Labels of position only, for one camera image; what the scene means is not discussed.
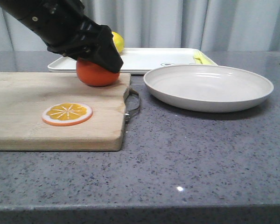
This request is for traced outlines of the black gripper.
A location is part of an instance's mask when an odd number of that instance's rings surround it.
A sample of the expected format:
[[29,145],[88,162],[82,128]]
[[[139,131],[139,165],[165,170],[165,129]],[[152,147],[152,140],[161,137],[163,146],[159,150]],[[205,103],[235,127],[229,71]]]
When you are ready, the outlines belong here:
[[111,29],[86,15],[79,0],[20,0],[18,20],[36,33],[49,51],[77,60],[81,56],[110,72],[123,61]]

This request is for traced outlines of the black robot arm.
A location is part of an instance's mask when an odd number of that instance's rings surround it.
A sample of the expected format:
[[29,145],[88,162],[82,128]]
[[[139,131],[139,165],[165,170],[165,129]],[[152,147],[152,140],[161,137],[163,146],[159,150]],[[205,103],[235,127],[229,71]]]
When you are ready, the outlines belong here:
[[111,29],[84,14],[79,0],[0,0],[0,7],[37,34],[47,50],[117,73],[123,61]]

